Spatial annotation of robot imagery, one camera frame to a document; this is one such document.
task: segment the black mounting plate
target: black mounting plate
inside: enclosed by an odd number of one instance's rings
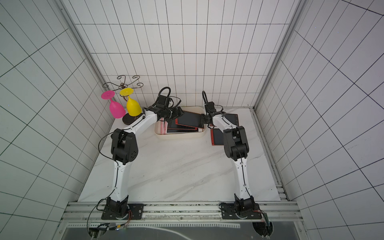
[[[238,216],[235,209],[235,204],[222,202],[219,205],[221,209],[222,219],[261,219],[262,215],[258,212],[253,212],[249,216]],[[255,203],[255,210],[258,210],[259,205]]]
[[[131,220],[140,220],[143,214],[144,204],[128,204],[129,209],[132,211]],[[103,214],[101,215],[102,220],[128,220],[129,216],[126,216],[123,219],[120,219],[116,213],[112,212],[108,206],[105,206]]]

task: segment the black grid line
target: black grid line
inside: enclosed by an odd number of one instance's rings
[[[229,33],[229,40],[228,40],[228,46],[227,46],[227,53],[225,55],[225,62],[224,62],[224,71],[225,71],[225,66],[227,65],[227,58],[228,58],[228,50],[229,50],[229,44],[231,42],[231,37],[232,37],[232,28],[233,28],[233,20],[235,19],[235,11],[236,11],[236,4],[237,4],[237,0],[235,1],[235,7],[233,8],[233,16],[232,16],[232,25],[231,25],[231,31]],[[223,81],[221,81],[221,85],[220,85],[220,94],[218,96],[218,101],[220,102],[220,97],[221,97],[221,89],[223,87]]]
[[[270,23],[76,23],[75,25],[269,25]],[[288,25],[289,23],[271,23],[272,25]]]
[[[249,19],[249,14],[251,13],[252,3],[253,3],[253,0],[251,1],[251,6],[249,7],[249,12],[248,12],[248,16],[247,16],[247,23],[248,23],[248,19]],[[260,5],[260,10],[259,10],[259,13],[258,13],[258,15],[257,15],[257,19],[259,18],[259,15],[260,15],[260,11],[261,11],[261,9],[262,9],[262,6],[263,6],[263,0],[262,0],[261,5]],[[248,52],[249,52],[249,49],[251,48],[251,43],[252,43],[253,35],[255,34],[255,29],[256,29],[256,25],[255,25],[255,27],[253,28],[252,38],[251,38],[251,42],[249,43]],[[247,27],[245,27],[245,29],[244,29],[243,39],[241,40],[241,44],[240,44],[240,50],[241,50],[241,47],[243,46],[244,36],[245,36],[245,32],[246,32],[246,30],[247,30]],[[236,66],[235,66],[235,72],[236,72],[237,64],[239,63],[239,58],[240,58],[240,54],[237,56],[237,61],[236,61]],[[247,58],[248,58],[248,53],[247,53],[247,55],[246,55],[246,57],[245,57],[245,61],[244,61],[244,65],[243,65],[243,69],[242,69],[240,75],[243,74],[244,67],[245,67],[245,63],[247,62]],[[237,95],[237,90],[239,89],[239,85],[240,85],[240,81],[241,81],[241,76],[240,76],[239,83],[238,83],[237,88],[236,88],[236,93],[235,93],[235,97],[233,98],[233,102],[235,102],[236,95]]]

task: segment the white marble surface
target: white marble surface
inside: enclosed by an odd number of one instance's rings
[[[248,108],[225,109],[236,113],[247,133],[248,177],[255,201],[279,201],[262,144]],[[116,119],[111,131],[123,128]],[[110,137],[101,152],[111,157]],[[137,137],[139,155],[132,162],[127,187],[129,202],[234,201],[232,159],[223,146],[212,146],[210,132],[201,138],[160,140],[154,125]],[[98,202],[112,191],[113,161],[99,155],[79,197],[79,202]]]

